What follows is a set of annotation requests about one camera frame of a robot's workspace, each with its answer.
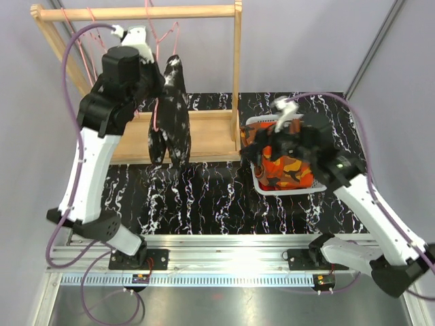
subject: hanging clothes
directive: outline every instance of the hanging clothes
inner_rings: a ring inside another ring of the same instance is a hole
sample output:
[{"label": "hanging clothes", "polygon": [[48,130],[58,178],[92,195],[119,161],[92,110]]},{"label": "hanging clothes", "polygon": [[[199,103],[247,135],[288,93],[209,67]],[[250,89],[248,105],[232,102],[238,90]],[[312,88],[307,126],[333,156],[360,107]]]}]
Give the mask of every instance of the hanging clothes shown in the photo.
[{"label": "hanging clothes", "polygon": [[148,150],[151,163],[160,165],[168,149],[173,167],[182,171],[189,163],[192,140],[183,65],[178,55],[169,57],[163,77],[163,91],[151,116]]}]

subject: white basket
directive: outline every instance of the white basket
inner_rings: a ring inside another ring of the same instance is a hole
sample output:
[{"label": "white basket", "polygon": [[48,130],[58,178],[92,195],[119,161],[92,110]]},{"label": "white basket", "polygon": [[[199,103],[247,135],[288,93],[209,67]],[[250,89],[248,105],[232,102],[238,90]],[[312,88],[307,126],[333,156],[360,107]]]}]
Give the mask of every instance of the white basket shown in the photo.
[{"label": "white basket", "polygon": [[[295,114],[294,117],[302,117],[302,114]],[[270,114],[270,115],[260,115],[258,117],[250,117],[246,124],[255,124],[256,122],[275,122],[278,120],[278,115]],[[304,195],[304,194],[312,194],[314,192],[324,192],[326,190],[326,186],[322,185],[319,181],[314,180],[313,184],[310,188],[302,188],[302,189],[291,189],[291,190],[273,190],[266,191],[260,188],[260,183],[256,178],[255,174],[255,166],[251,163],[251,171],[252,171],[252,179],[254,180],[254,187],[259,194],[265,196],[289,196],[289,195]]]}]

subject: white wall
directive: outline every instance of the white wall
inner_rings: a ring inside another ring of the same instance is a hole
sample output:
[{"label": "white wall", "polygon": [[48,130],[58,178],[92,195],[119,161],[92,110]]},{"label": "white wall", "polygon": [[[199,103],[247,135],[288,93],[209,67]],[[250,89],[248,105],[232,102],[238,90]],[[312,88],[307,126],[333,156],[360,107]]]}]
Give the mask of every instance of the white wall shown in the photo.
[{"label": "white wall", "polygon": [[[75,138],[60,92],[60,64],[30,15],[33,1],[0,11],[0,324],[26,325],[45,266]],[[75,91],[75,103],[78,97]]]},{"label": "white wall", "polygon": [[[435,242],[434,12],[433,1],[407,1],[351,98],[380,192],[428,242]],[[432,273],[421,287],[435,297]],[[435,304],[429,309],[435,321]]]},{"label": "white wall", "polygon": [[[346,90],[393,2],[244,0],[241,92]],[[63,3],[69,8],[121,6],[116,0]],[[233,1],[154,1],[155,5],[229,3]],[[144,0],[124,0],[122,5],[142,7]],[[186,67],[188,92],[232,92],[232,20],[190,19],[180,24],[178,53]],[[156,20],[155,25],[161,36],[171,28],[172,20]],[[161,61],[172,54],[174,39],[162,44]],[[104,40],[110,43],[111,37]]]}]

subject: black marble surface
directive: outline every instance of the black marble surface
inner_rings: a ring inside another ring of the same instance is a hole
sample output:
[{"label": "black marble surface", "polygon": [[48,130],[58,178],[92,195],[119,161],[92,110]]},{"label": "black marble surface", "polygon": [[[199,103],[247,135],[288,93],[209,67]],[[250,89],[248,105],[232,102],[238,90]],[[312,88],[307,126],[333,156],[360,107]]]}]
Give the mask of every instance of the black marble surface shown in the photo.
[{"label": "black marble surface", "polygon": [[[244,93],[240,121],[274,113],[269,103],[298,93]],[[191,94],[189,109],[231,109],[231,94]],[[326,115],[337,146],[364,160],[347,108],[312,96],[298,100],[299,113]],[[153,102],[140,110],[151,111]],[[111,166],[103,207],[117,212],[124,225],[140,234],[300,234],[364,233],[356,216],[331,192],[297,196],[262,196],[245,162],[194,163],[176,178],[169,165]]]}]

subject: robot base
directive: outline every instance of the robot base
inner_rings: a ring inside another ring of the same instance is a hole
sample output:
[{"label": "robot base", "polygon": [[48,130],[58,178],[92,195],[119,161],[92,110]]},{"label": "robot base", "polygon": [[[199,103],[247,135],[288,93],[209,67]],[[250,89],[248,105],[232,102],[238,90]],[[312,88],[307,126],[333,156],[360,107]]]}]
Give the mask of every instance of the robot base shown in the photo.
[{"label": "robot base", "polygon": [[144,263],[142,266],[137,266],[136,261],[129,259],[129,256],[116,251],[110,256],[110,270],[148,270],[147,260],[151,258],[154,262],[152,270],[167,270],[169,261],[168,249],[147,249]]},{"label": "robot base", "polygon": [[[288,249],[287,261],[290,270],[331,270],[332,264],[321,260],[314,262],[309,255],[309,249]],[[334,264],[334,270],[348,270],[348,267]]]}]

